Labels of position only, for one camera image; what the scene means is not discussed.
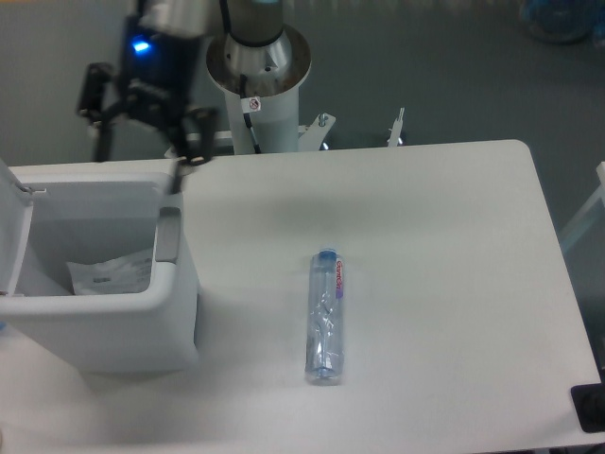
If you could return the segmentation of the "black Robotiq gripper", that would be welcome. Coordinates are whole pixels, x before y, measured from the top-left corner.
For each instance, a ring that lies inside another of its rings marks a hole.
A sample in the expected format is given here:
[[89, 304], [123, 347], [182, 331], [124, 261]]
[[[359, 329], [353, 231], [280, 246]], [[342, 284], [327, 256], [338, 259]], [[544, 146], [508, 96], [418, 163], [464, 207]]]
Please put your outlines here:
[[[182, 36], [142, 24], [139, 16], [124, 23], [119, 71], [106, 62], [90, 63], [84, 72], [76, 114], [95, 133], [93, 161], [110, 160], [114, 121], [121, 114], [168, 133], [175, 154], [170, 194], [215, 154], [218, 109], [188, 110], [202, 37]], [[108, 88], [118, 99], [104, 107]]]

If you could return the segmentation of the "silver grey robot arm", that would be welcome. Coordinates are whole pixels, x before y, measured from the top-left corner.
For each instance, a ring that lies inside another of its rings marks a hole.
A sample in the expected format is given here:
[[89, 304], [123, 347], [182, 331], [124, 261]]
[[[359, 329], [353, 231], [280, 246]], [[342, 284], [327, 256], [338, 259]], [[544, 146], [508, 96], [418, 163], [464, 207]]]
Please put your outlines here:
[[136, 1], [126, 16], [119, 62], [85, 69], [76, 113], [95, 134], [92, 159], [109, 160], [113, 127], [127, 119], [157, 131], [176, 155], [171, 193], [185, 175], [209, 163], [218, 111], [196, 108], [191, 90], [206, 38], [222, 34], [248, 47], [268, 46], [284, 32], [279, 1]]

